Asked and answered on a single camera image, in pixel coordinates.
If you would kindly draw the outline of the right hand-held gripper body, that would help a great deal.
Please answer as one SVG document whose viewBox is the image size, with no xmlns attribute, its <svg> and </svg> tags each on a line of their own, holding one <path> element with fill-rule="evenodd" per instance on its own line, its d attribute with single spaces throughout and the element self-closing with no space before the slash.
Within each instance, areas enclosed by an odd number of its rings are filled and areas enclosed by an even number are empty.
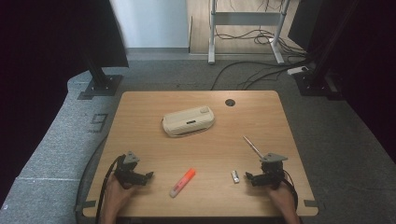
<svg viewBox="0 0 396 224">
<path fill-rule="evenodd" d="M 287 157 L 275 153 L 268 153 L 261 158 L 261 184 L 263 186 L 270 186 L 272 189 L 277 189 L 279 187 L 280 182 L 285 177 L 283 161 L 287 159 Z"/>
</svg>

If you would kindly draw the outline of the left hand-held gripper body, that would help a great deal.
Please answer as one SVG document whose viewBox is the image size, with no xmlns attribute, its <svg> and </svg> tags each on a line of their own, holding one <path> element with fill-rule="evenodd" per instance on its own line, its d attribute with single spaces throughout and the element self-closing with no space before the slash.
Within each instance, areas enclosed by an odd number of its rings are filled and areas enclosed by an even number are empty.
<svg viewBox="0 0 396 224">
<path fill-rule="evenodd" d="M 142 181 L 143 175 L 134 171 L 139 159 L 136 155 L 129 151 L 127 154 L 117 158 L 117 167 L 114 176 L 118 179 L 124 189 L 129 189 L 136 181 Z"/>
</svg>

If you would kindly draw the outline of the silver pen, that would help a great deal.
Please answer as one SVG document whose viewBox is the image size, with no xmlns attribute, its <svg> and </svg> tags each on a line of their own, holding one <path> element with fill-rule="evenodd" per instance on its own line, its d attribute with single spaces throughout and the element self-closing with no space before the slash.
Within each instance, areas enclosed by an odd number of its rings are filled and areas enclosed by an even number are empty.
<svg viewBox="0 0 396 224">
<path fill-rule="evenodd" d="M 259 156 L 260 159 L 263 159 L 263 155 L 260 151 L 256 148 L 256 146 L 248 139 L 247 136 L 243 135 L 243 139 L 249 145 L 249 147 Z"/>
</svg>

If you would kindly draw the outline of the orange highlighter pen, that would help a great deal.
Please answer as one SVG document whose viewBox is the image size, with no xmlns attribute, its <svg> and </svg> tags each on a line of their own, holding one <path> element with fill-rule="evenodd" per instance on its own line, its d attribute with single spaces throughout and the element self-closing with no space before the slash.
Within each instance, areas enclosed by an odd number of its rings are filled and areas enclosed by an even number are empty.
<svg viewBox="0 0 396 224">
<path fill-rule="evenodd" d="M 195 170 L 193 168 L 190 168 L 187 171 L 187 173 L 184 174 L 172 187 L 172 189 L 169 192 L 170 197 L 175 198 L 183 190 L 183 188 L 192 180 L 194 176 L 195 176 Z"/>
</svg>

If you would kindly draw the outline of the cream fabric pencil case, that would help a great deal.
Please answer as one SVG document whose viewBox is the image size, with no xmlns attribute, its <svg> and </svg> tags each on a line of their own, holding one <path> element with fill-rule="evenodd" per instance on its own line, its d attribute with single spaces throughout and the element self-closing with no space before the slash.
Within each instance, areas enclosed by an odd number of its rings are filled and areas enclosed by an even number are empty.
<svg viewBox="0 0 396 224">
<path fill-rule="evenodd" d="M 163 129 L 171 137 L 202 132 L 214 123 L 214 113 L 207 105 L 169 113 L 162 119 Z"/>
</svg>

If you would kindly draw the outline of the person's left hand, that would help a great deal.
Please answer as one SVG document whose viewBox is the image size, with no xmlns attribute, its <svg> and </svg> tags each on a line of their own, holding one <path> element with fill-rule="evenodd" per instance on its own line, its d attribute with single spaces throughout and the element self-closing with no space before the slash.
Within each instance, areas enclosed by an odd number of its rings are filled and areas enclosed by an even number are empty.
<svg viewBox="0 0 396 224">
<path fill-rule="evenodd" d="M 106 184 L 105 203 L 103 206 L 104 217 L 115 217 L 121 208 L 131 199 L 135 188 L 125 189 L 118 179 L 111 176 Z"/>
</svg>

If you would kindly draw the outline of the person's right hand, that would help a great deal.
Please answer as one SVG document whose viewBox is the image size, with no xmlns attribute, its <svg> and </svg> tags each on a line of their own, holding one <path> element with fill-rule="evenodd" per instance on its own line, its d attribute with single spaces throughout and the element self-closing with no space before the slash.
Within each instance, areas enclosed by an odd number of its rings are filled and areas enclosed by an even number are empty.
<svg viewBox="0 0 396 224">
<path fill-rule="evenodd" d="M 283 216 L 292 215 L 296 212 L 294 198 L 290 188 L 285 183 L 280 183 L 277 189 L 268 187 L 266 192 L 273 205 Z"/>
</svg>

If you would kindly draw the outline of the black metal stand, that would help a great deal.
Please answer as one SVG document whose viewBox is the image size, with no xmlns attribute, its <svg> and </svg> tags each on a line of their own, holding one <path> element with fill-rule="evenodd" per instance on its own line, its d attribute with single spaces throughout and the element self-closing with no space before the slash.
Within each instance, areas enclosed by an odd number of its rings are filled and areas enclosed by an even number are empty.
<svg viewBox="0 0 396 224">
<path fill-rule="evenodd" d="M 103 69 L 86 51 L 81 52 L 84 63 L 88 66 L 92 79 L 85 91 L 82 91 L 79 100 L 91 100 L 95 96 L 114 96 L 122 80 L 121 75 L 106 75 Z"/>
<path fill-rule="evenodd" d="M 342 31 L 344 7 L 342 0 L 323 0 L 320 11 L 321 25 L 318 46 L 307 52 L 316 65 L 312 70 L 295 75 L 303 96 L 328 96 L 331 89 L 326 81 L 330 69 L 333 48 Z"/>
</svg>

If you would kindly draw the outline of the white power strip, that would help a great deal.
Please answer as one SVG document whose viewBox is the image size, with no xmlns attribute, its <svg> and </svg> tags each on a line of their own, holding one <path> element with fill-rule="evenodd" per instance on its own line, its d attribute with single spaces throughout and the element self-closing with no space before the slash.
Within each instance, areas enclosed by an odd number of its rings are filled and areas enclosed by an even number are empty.
<svg viewBox="0 0 396 224">
<path fill-rule="evenodd" d="M 288 69 L 287 70 L 287 74 L 292 76 L 292 75 L 295 75 L 295 74 L 306 72 L 308 70 L 309 70 L 309 68 L 306 67 L 306 66 L 299 66 L 299 67 L 294 67 L 294 68 Z"/>
</svg>

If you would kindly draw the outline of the black monitor panel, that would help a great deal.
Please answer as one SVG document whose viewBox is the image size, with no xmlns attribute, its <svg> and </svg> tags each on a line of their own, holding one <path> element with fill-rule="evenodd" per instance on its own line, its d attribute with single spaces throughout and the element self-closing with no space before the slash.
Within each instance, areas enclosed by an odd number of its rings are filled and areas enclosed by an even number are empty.
<svg viewBox="0 0 396 224">
<path fill-rule="evenodd" d="M 288 37 L 307 52 L 319 44 L 323 0 L 301 0 L 297 6 Z"/>
</svg>

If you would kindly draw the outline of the black curtain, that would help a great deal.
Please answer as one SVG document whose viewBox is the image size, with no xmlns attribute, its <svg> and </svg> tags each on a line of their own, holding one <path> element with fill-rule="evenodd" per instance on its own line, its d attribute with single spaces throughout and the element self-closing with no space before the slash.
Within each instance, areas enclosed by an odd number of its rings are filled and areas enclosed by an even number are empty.
<svg viewBox="0 0 396 224">
<path fill-rule="evenodd" d="M 128 64 L 110 0 L 0 0 L 0 203 L 88 62 Z"/>
</svg>

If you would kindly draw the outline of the white metal desk frame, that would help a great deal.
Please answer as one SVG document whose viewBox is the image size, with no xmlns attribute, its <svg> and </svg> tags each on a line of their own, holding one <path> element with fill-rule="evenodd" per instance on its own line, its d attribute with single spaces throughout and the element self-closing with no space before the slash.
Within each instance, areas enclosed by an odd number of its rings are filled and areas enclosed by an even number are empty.
<svg viewBox="0 0 396 224">
<path fill-rule="evenodd" d="M 269 39 L 269 44 L 278 64 L 283 64 L 284 59 L 277 46 L 284 21 L 287 16 L 290 0 L 284 0 L 279 12 L 222 12 L 217 11 L 217 0 L 209 0 L 209 44 L 208 63 L 215 63 L 215 31 L 218 25 L 239 25 L 239 26 L 275 26 L 274 36 Z"/>
</svg>

